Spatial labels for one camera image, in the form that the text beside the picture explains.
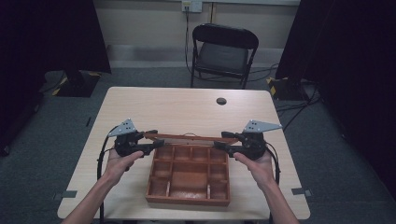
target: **table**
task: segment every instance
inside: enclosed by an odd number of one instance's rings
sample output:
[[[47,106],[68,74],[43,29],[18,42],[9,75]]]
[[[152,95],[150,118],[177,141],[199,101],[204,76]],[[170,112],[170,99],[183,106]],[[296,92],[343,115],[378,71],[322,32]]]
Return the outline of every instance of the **table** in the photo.
[[[218,105],[218,98],[226,105]],[[75,198],[63,198],[58,210],[66,217],[96,182],[97,158],[108,132],[131,118],[139,132],[220,137],[220,132],[241,133],[250,119],[279,123],[272,98],[267,91],[209,90],[173,88],[113,87],[106,94],[87,143],[67,190]],[[281,129],[264,133],[279,156],[280,188],[299,219],[310,211],[303,194],[291,189],[301,187]],[[110,138],[110,148],[115,138]],[[142,140],[139,143],[151,143]],[[229,159],[231,202],[228,207],[148,203],[145,198],[152,155],[139,159],[124,174],[105,199],[105,218],[148,220],[259,220],[268,219],[269,208],[245,165]]]

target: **black cable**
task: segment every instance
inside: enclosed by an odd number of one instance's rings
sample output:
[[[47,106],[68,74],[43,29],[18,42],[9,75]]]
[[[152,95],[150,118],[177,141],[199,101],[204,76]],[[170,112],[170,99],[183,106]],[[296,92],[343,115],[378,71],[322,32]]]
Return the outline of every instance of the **black cable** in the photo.
[[[277,153],[276,153],[276,150],[275,150],[274,146],[269,144],[269,143],[267,143],[267,142],[266,142],[266,144],[268,146],[270,146],[273,149],[273,151],[274,151],[274,152],[272,152],[268,148],[268,152],[271,154],[272,159],[274,159],[274,164],[275,164],[275,182],[279,185],[279,180],[280,180],[279,159],[277,157]],[[274,223],[274,219],[273,219],[271,211],[270,211],[270,216],[268,218],[268,223],[269,224],[273,224]]]
[[[289,125],[294,121],[294,119],[297,118],[297,116],[298,116],[304,109],[306,109],[306,108],[311,104],[311,102],[312,102],[312,100],[313,100],[313,98],[314,98],[314,96],[315,96],[315,93],[317,92],[317,89],[318,89],[318,85],[315,86],[314,93],[312,93],[312,96],[311,96],[311,98],[309,98],[308,102],[307,102],[304,106],[302,106],[301,109],[300,109],[300,110],[291,118],[291,120],[289,120],[289,122],[283,127],[283,132],[285,132],[286,129],[288,129]]]
[[[213,22],[213,8],[215,7],[215,3],[212,2],[212,8],[210,8],[210,23]]]
[[[285,114],[285,111],[282,111],[282,113],[281,113],[281,114],[278,114],[277,116],[278,116],[279,118],[281,118],[284,114]]]
[[[184,56],[185,56],[185,61],[186,61],[186,66],[187,69],[189,70],[190,74],[192,74],[192,71],[189,68],[189,63],[188,63],[188,53],[189,53],[189,11],[190,9],[188,7],[185,7],[186,11],[186,40],[185,40],[185,45],[184,45]]]
[[[115,130],[116,128],[117,128],[117,126],[114,127],[114,128],[110,131],[110,133],[113,132],[113,130]],[[105,156],[105,153],[106,153],[107,151],[109,151],[109,150],[112,149],[112,148],[111,148],[111,149],[105,150],[106,145],[107,145],[107,141],[108,141],[108,135],[106,136],[105,142],[104,142],[103,145],[102,145],[102,149],[101,149],[100,154],[99,154],[99,159],[97,160],[97,161],[98,161],[98,166],[97,166],[97,170],[96,170],[96,178],[97,178],[97,180],[99,180],[100,177],[102,177],[103,157]],[[105,220],[105,203],[102,203],[102,204],[100,205],[100,207],[99,207],[99,223],[103,224],[103,223],[104,223],[104,220]]]
[[[274,63],[273,65],[271,65],[270,68],[266,68],[266,69],[261,69],[261,70],[258,70],[258,71],[250,72],[250,74],[252,74],[252,73],[259,73],[259,72],[269,71],[268,74],[266,74],[265,76],[259,77],[259,78],[256,78],[256,79],[251,79],[251,80],[248,80],[247,82],[259,81],[259,80],[265,79],[266,77],[269,77],[271,75],[272,71],[274,69],[277,69],[277,67],[274,67],[276,65],[278,65],[278,63]],[[220,83],[239,83],[240,82],[239,80],[238,81],[214,80],[214,79],[218,79],[218,78],[222,78],[222,77],[226,77],[226,76],[216,76],[216,77],[198,77],[198,76],[194,76],[194,77],[198,78],[200,80],[203,80],[203,81],[212,81],[212,82],[220,82]]]
[[[301,103],[301,104],[298,104],[298,105],[280,105],[280,106],[278,106],[276,108],[276,112],[284,112],[284,111],[288,111],[288,110],[299,109],[299,108],[304,107],[306,105],[314,105],[319,100],[320,100],[320,96],[317,99],[312,100],[312,102],[310,102],[309,104],[308,103]]]

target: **baseboard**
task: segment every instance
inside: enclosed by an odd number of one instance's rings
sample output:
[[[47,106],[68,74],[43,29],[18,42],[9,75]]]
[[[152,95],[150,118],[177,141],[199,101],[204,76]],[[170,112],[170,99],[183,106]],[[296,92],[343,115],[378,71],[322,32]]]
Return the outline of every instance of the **baseboard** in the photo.
[[[24,104],[21,111],[15,111],[16,114],[13,120],[8,124],[6,131],[0,136],[0,157],[7,156],[9,154],[9,147],[18,135],[18,132],[23,128],[23,125],[29,120],[29,118],[37,111],[44,94],[41,92],[31,92],[31,98],[26,102],[18,102]]]
[[[108,45],[110,66],[117,67],[183,67],[186,66],[184,48],[137,47]],[[283,49],[258,49],[252,67],[270,67],[279,63]],[[187,56],[191,66],[191,49]]]

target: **tray compartment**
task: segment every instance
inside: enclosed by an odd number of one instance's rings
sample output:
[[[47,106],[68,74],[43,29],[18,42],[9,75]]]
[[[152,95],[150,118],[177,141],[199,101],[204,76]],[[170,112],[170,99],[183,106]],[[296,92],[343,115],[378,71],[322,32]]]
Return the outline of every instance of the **tray compartment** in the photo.
[[[171,165],[170,161],[155,161],[152,166],[151,176],[156,177],[170,177],[171,176]]]
[[[151,178],[148,185],[148,195],[169,196],[170,181],[166,178]]]
[[[207,147],[194,147],[192,149],[192,157],[193,161],[198,162],[207,162],[208,161],[208,149]]]
[[[176,198],[207,198],[207,165],[175,162],[169,195]]]
[[[210,184],[210,198],[218,200],[229,199],[228,182],[212,182]]]
[[[192,145],[155,150],[146,193],[149,203],[228,206],[230,198],[225,152]]]
[[[170,161],[173,158],[173,151],[174,150],[172,147],[164,147],[160,150],[156,150],[154,159]]]
[[[221,150],[210,148],[210,162],[226,162],[227,154]]]
[[[189,161],[191,154],[191,147],[178,146],[175,150],[175,161]]]
[[[227,180],[227,167],[223,164],[211,164],[209,178],[211,180]]]

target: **hand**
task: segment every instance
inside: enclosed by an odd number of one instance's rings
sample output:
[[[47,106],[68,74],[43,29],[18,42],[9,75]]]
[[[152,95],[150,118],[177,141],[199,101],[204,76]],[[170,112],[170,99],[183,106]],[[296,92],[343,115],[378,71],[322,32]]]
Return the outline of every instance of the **hand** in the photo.
[[[272,184],[275,181],[272,158],[268,151],[265,151],[264,155],[255,161],[250,160],[239,152],[235,152],[233,156],[247,166],[261,190],[264,190],[263,187],[265,185]]]
[[[107,166],[104,175],[107,175],[113,186],[120,182],[126,170],[134,164],[134,161],[143,156],[142,151],[137,151],[129,156],[121,157],[115,149],[109,151]]]

